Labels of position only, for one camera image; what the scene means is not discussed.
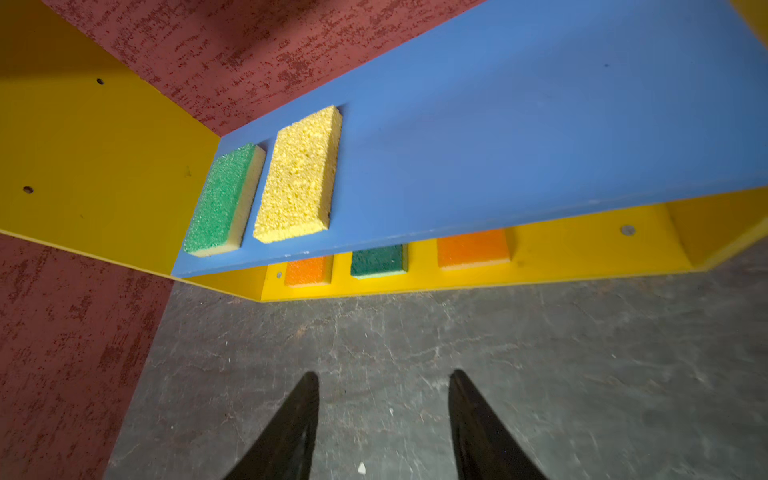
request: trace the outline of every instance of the yellow wooden frame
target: yellow wooden frame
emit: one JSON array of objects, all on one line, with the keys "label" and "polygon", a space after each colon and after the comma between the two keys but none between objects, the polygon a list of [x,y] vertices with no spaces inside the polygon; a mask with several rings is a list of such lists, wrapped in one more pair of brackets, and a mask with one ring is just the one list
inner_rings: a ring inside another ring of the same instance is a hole
[{"label": "yellow wooden frame", "polygon": [[[768,2],[733,4],[768,41]],[[0,232],[173,278],[218,137],[39,0],[0,26]],[[284,263],[183,281],[274,301],[707,270],[768,235],[768,187],[506,232],[505,265],[444,272],[427,240],[403,276],[354,279],[344,253],[328,286],[285,287]]]}]

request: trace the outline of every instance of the dark green sponge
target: dark green sponge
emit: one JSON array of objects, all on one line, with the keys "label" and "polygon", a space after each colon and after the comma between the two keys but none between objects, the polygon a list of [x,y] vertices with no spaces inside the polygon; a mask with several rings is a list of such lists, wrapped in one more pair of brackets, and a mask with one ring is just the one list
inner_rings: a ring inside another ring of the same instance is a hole
[{"label": "dark green sponge", "polygon": [[352,269],[355,278],[401,275],[408,271],[408,245],[372,248],[352,253]]}]

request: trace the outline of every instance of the yellow sponge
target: yellow sponge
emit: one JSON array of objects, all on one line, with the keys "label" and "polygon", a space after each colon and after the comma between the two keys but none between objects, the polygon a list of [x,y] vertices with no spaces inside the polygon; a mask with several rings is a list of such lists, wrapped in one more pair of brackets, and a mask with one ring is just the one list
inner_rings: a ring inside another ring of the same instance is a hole
[{"label": "yellow sponge", "polygon": [[277,134],[253,231],[259,241],[328,230],[341,123],[331,106]]}]

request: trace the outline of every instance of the orange sponge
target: orange sponge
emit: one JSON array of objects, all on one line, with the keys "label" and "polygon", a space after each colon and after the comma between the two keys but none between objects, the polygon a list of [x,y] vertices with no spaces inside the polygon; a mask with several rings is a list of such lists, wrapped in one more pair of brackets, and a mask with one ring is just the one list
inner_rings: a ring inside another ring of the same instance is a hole
[{"label": "orange sponge", "polygon": [[437,264],[444,270],[496,265],[509,261],[504,230],[437,239]]},{"label": "orange sponge", "polygon": [[331,284],[333,255],[288,263],[286,286],[319,286]]}]

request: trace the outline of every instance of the green sponge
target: green sponge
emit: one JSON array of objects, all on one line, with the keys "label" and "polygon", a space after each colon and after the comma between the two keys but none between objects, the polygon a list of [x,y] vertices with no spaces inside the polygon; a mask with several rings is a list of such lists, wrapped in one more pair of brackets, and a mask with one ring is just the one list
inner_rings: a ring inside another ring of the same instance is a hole
[{"label": "green sponge", "polygon": [[246,144],[214,161],[184,239],[185,252],[210,257],[240,248],[265,157],[260,147]]},{"label": "green sponge", "polygon": [[355,278],[401,275],[408,271],[408,245],[360,250],[352,254],[352,269]]}]

